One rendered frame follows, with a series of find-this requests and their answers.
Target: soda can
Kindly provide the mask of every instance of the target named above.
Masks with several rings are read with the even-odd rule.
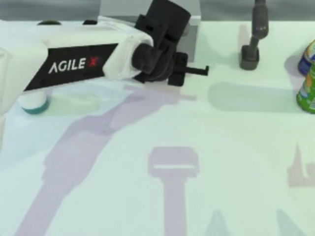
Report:
[[[315,114],[315,63],[312,63],[296,101],[304,111]]]
[[[309,72],[312,63],[315,62],[315,40],[310,43],[307,48],[305,49],[299,64],[298,64],[298,70],[300,73],[304,76],[307,76],[307,73]]]

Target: box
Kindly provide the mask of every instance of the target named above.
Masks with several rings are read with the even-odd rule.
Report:
[[[98,19],[101,21],[102,17],[110,17],[135,23],[140,14],[147,13],[151,2],[151,0],[101,0]],[[172,2],[191,14],[189,26],[178,44],[177,51],[187,53],[189,62],[193,62],[201,22],[200,2],[199,0],[172,0]]]

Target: tabletop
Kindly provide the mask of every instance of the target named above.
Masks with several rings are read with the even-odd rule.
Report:
[[[6,115],[0,236],[315,236],[315,119],[296,104],[311,22],[202,22],[182,88],[103,78]]]

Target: robotic arm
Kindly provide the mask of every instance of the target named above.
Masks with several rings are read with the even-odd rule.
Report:
[[[187,54],[176,51],[189,19],[175,3],[153,0],[135,27],[110,18],[83,25],[0,21],[0,146],[4,114],[35,90],[98,77],[182,86],[186,73],[208,75],[208,66],[189,68]]]

